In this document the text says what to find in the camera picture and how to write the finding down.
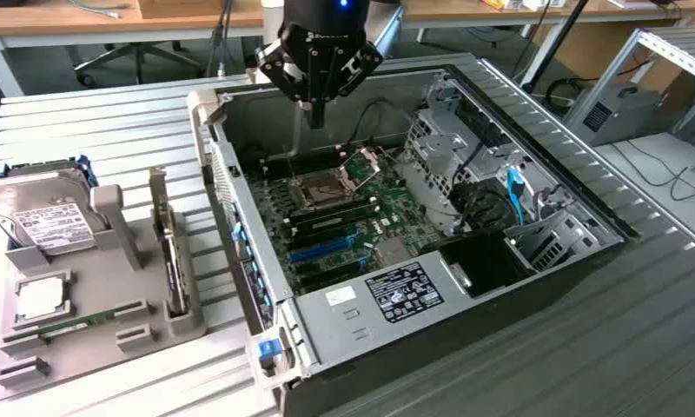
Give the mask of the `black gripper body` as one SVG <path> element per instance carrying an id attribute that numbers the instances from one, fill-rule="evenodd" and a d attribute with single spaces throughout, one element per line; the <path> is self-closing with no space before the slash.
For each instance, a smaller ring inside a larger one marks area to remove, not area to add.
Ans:
<path id="1" fill-rule="evenodd" d="M 285 1 L 278 40 L 308 73 L 309 92 L 319 101 L 331 59 L 348 60 L 365 43 L 367 1 Z"/>

